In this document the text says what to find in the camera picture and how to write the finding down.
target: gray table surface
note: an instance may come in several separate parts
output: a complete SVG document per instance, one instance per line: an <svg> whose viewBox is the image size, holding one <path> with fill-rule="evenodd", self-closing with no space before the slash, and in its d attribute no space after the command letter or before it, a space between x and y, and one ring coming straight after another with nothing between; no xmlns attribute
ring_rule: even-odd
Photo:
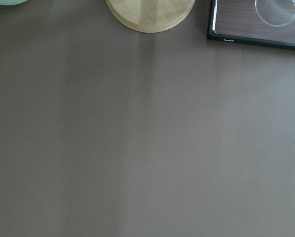
<svg viewBox="0 0 295 237"><path fill-rule="evenodd" d="M295 237L295 51L208 41L208 12L0 6L0 237Z"/></svg>

